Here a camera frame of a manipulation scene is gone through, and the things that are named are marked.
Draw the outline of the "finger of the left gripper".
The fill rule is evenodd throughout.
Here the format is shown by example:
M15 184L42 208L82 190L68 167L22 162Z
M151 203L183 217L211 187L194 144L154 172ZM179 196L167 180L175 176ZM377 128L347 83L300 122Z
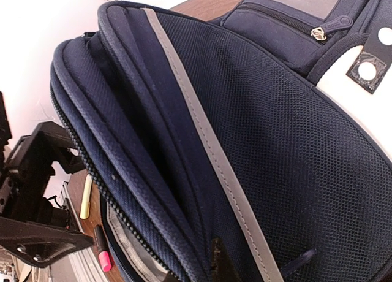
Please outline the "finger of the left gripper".
M45 268L67 255L93 246L79 230L1 218L1 247L22 262Z

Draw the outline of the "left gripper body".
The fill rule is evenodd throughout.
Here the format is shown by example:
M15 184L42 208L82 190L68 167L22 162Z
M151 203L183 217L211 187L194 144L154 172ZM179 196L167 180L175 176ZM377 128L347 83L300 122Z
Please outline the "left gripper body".
M38 221L49 212L51 203L44 198L52 167L58 162L67 174L83 170L80 156L66 129L53 121L38 123L32 134L20 137L8 158L1 156L1 216L17 221Z

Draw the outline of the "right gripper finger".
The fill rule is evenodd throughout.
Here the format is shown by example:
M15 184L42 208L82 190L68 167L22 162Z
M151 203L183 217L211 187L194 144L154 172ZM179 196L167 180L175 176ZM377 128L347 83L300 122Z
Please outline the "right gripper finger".
M211 243L211 272L214 282L240 282L226 247L221 238L216 237Z

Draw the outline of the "yellow highlighter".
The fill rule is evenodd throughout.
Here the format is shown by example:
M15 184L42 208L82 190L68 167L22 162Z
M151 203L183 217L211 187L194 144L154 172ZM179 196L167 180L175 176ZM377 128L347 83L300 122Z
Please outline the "yellow highlighter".
M83 195L81 199L80 219L89 218L92 183L93 183L92 176L90 176L90 174L87 174L85 178L85 185L83 188Z

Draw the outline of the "pink highlighter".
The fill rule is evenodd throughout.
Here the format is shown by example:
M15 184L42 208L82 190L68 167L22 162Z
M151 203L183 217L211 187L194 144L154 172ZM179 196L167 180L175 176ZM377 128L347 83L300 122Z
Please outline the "pink highlighter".
M107 273L111 270L112 264L107 239L101 225L96 225L94 227L94 241L97 248L100 267L104 273Z

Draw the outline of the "navy blue backpack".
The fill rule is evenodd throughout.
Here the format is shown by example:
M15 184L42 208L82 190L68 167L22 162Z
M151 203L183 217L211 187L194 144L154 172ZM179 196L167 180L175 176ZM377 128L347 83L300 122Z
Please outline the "navy blue backpack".
M97 14L50 89L124 281L391 280L391 0Z

